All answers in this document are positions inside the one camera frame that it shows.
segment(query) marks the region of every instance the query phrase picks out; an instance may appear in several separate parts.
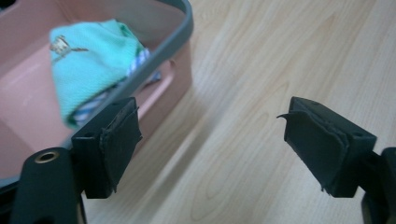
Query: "tabletop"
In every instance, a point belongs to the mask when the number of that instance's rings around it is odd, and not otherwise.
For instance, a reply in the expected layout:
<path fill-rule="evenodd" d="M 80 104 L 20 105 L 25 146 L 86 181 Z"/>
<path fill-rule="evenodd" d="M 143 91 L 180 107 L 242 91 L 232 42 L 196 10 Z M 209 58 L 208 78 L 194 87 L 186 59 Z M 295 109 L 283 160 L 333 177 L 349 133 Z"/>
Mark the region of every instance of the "tabletop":
<path fill-rule="evenodd" d="M 396 146 L 396 2 L 191 0 L 193 83 L 89 223 L 362 223 L 283 140 L 290 98 Z"/>

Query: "wood grain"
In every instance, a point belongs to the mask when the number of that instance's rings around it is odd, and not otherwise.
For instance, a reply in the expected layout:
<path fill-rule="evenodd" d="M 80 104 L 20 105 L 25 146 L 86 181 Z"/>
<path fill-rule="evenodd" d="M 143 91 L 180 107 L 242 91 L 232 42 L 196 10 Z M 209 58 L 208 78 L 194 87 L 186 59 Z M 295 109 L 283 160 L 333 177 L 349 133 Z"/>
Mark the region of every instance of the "wood grain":
<path fill-rule="evenodd" d="M 362 223 L 283 141 L 291 96 L 396 146 L 396 2 L 191 0 L 193 84 L 90 223 Z"/>

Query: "light wood surface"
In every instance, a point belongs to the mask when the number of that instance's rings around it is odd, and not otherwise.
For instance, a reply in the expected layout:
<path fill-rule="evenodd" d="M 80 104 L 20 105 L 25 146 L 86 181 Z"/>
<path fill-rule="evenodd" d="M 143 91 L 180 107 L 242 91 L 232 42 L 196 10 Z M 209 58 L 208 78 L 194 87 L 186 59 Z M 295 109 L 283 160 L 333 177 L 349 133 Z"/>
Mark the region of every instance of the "light wood surface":
<path fill-rule="evenodd" d="M 193 84 L 90 223 L 362 223 L 283 141 L 291 96 L 396 147 L 394 0 L 191 0 Z"/>

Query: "turquoise towel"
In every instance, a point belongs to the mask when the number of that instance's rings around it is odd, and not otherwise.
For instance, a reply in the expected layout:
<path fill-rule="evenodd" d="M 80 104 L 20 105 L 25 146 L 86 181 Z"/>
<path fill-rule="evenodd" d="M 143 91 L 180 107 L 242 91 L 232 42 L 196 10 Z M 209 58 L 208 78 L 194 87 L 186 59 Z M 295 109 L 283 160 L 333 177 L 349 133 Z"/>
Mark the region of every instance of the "turquoise towel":
<path fill-rule="evenodd" d="M 65 124 L 92 97 L 128 76 L 131 62 L 144 49 L 128 27 L 115 20 L 80 22 L 49 34 L 52 76 Z"/>

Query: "embroidered patch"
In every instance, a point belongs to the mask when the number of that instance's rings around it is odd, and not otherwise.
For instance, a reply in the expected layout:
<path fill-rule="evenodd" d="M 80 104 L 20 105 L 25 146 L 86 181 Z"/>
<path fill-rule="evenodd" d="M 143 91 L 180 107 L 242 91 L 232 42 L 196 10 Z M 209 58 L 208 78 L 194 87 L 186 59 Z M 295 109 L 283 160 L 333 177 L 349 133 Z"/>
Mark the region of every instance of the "embroidered patch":
<path fill-rule="evenodd" d="M 55 40 L 51 43 L 49 49 L 59 55 L 58 58 L 52 61 L 53 63 L 57 63 L 71 51 L 89 51 L 88 49 L 82 49 L 82 48 L 72 49 L 67 43 L 64 35 L 57 36 Z"/>

